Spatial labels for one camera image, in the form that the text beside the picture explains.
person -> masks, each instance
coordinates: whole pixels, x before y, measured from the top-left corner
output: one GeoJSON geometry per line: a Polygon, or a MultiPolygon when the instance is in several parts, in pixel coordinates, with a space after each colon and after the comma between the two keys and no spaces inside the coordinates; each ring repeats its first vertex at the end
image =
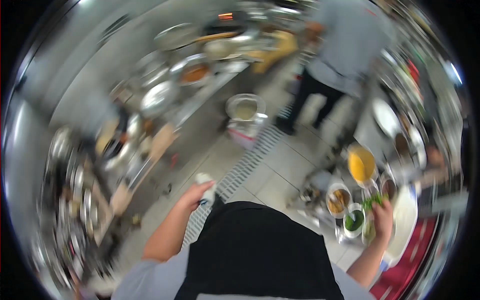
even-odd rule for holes
{"type": "Polygon", "coordinates": [[[212,184],[180,197],[113,300],[373,299],[366,288],[390,239],[388,201],[373,208],[376,236],[345,273],[330,263],[323,236],[252,202],[217,199],[198,240],[181,249],[190,213],[212,184]]]}
{"type": "Polygon", "coordinates": [[[358,95],[375,58],[395,37],[384,10],[369,0],[322,1],[307,22],[305,33],[308,43],[318,51],[303,70],[290,115],[276,118],[276,126],[289,135],[295,134],[295,121],[310,94],[326,97],[312,124],[315,129],[343,95],[358,95]],[[321,45],[319,35],[325,39],[321,45]]]}

gray shirt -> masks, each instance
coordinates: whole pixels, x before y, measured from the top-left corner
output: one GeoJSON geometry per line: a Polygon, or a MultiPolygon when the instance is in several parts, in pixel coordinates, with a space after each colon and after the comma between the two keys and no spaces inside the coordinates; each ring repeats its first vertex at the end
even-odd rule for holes
{"type": "MultiPolygon", "coordinates": [[[[173,300],[187,271],[189,247],[165,263],[145,260],[139,262],[125,276],[114,292],[113,300],[173,300]]],[[[332,264],[335,280],[345,300],[373,300],[374,297],[355,280],[332,264]]],[[[275,300],[277,297],[200,294],[197,300],[275,300]]]]}
{"type": "Polygon", "coordinates": [[[395,40],[392,22],[369,0],[323,0],[311,21],[325,27],[325,41],[308,72],[323,84],[357,95],[360,77],[395,40]]]}

green herbs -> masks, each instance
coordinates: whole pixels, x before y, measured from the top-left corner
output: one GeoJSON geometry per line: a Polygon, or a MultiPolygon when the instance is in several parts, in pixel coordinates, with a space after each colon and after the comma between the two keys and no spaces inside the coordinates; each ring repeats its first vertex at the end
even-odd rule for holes
{"type": "Polygon", "coordinates": [[[352,213],[355,221],[348,215],[345,217],[345,228],[349,231],[357,230],[363,223],[363,213],[360,210],[354,210],[352,213]]]}
{"type": "Polygon", "coordinates": [[[365,198],[363,200],[361,206],[363,207],[363,209],[365,211],[369,211],[369,210],[372,210],[372,204],[373,203],[382,204],[382,195],[380,195],[380,192],[377,192],[376,194],[365,198]]]}

white plate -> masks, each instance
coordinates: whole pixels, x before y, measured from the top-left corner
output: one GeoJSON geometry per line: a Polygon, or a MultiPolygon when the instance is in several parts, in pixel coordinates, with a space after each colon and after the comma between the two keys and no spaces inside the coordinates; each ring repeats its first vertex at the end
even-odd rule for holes
{"type": "Polygon", "coordinates": [[[393,109],[380,98],[373,100],[373,117],[382,131],[392,139],[401,131],[400,121],[393,112],[393,109]]]}

white bottle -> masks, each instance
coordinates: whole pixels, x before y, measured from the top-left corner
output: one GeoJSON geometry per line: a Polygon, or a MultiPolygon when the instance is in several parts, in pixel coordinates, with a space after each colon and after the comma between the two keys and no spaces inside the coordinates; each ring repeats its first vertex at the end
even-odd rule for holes
{"type": "MultiPolygon", "coordinates": [[[[207,173],[198,173],[195,176],[195,182],[197,184],[202,184],[205,182],[212,181],[213,178],[207,174],[207,173]]],[[[215,190],[216,190],[216,184],[214,184],[210,189],[206,190],[200,200],[200,205],[204,207],[210,207],[213,205],[213,202],[215,201],[215,190]]]]}

